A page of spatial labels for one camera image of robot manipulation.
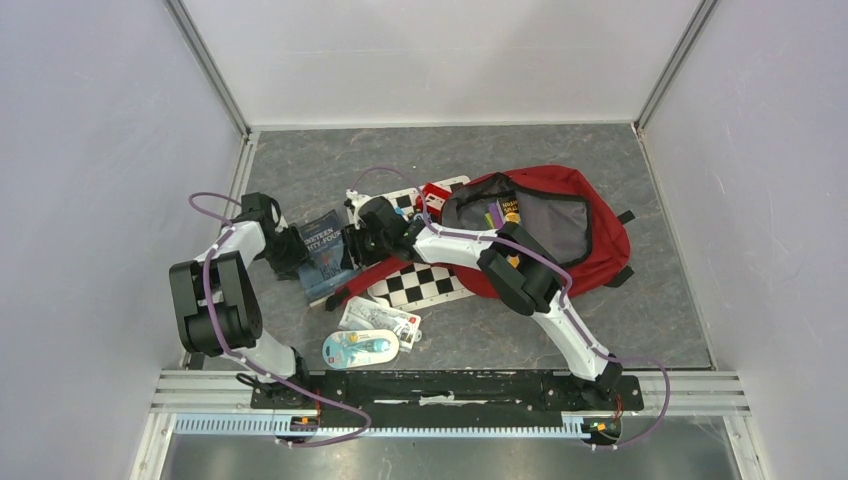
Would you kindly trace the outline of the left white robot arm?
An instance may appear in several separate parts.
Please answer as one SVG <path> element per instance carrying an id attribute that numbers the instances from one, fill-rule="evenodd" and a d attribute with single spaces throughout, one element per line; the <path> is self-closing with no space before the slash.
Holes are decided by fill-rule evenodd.
<path id="1" fill-rule="evenodd" d="M 314 381 L 303 357 L 265 330 L 248 268 L 265 260 L 278 278 L 294 279 L 308 250 L 296 228 L 283 226 L 272 197 L 250 193 L 235 204 L 239 214 L 220 220 L 216 241 L 169 270 L 178 336 L 189 353 L 240 365 L 236 378 L 256 402 L 302 407 Z"/>

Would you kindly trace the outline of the dark blue book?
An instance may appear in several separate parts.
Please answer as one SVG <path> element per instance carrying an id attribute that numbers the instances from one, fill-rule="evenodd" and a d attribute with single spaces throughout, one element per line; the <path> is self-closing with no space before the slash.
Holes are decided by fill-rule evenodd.
<path id="1" fill-rule="evenodd" d="M 343 227 L 335 210 L 299 227 L 308 259 L 298 267 L 297 273 L 310 306 L 330 296 L 358 274 L 344 243 Z"/>

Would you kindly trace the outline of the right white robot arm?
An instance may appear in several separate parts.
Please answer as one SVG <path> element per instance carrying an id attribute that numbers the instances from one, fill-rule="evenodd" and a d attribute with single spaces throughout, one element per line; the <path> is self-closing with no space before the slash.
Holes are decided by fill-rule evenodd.
<path id="1" fill-rule="evenodd" d="M 553 341 L 578 379 L 580 400 L 602 408 L 618 393 L 620 360 L 612 356 L 569 298 L 572 279 L 524 227 L 508 222 L 483 231 L 445 227 L 427 215 L 397 214 L 382 196 L 346 191 L 353 226 L 378 253 L 421 264 L 465 267 L 483 274 L 510 310 L 532 318 Z"/>

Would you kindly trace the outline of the red student backpack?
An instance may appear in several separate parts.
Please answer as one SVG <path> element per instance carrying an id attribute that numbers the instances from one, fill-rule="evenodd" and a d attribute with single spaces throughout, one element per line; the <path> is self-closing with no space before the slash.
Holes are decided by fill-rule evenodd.
<path id="1" fill-rule="evenodd" d="M 426 212 L 420 205 L 422 191 L 415 192 L 416 213 Z M 506 195 L 515 195 L 518 200 L 520 224 L 571 276 L 570 295 L 600 286 L 618 288 L 633 276 L 625 225 L 634 214 L 615 214 L 584 175 L 570 167 L 541 165 L 484 175 L 453 191 L 441 214 L 431 218 L 448 227 L 491 228 L 488 205 Z M 390 273 L 408 264 L 413 263 L 389 257 L 374 264 L 378 268 L 371 273 Z M 451 268 L 474 295 L 494 297 L 495 291 L 482 273 L 465 267 L 437 266 Z M 326 310 L 333 311 L 356 297 L 349 290 L 354 287 L 353 279 L 329 296 Z"/>

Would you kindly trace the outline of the blue black treehouse book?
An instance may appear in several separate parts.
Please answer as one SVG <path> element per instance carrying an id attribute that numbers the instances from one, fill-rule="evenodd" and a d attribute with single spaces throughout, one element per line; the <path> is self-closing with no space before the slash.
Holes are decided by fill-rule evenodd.
<path id="1" fill-rule="evenodd" d="M 506 195 L 497 200 L 504 222 L 521 223 L 519 203 L 515 195 Z"/>

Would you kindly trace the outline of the purple colourful book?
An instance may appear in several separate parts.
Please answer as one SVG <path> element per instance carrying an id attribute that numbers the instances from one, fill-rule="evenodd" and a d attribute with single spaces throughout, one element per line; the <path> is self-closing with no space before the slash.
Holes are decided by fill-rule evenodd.
<path id="1" fill-rule="evenodd" d="M 488 216 L 491 218 L 492 227 L 501 229 L 505 223 L 505 217 L 497 202 L 488 205 Z"/>

